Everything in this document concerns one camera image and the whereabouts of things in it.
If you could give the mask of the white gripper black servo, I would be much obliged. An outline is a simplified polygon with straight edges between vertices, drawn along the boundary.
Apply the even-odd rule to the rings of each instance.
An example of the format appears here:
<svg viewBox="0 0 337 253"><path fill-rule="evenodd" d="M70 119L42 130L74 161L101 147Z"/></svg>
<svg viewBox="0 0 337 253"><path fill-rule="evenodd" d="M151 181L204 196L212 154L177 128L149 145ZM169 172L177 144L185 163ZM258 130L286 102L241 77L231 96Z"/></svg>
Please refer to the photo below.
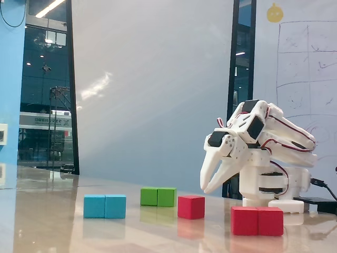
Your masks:
<svg viewBox="0 0 337 253"><path fill-rule="evenodd" d="M200 187L204 193L213 192L225 181L239 173L250 154L247 144L229 128L215 128L204 143L205 159L200 171ZM217 172L212 174L220 164Z"/></svg>

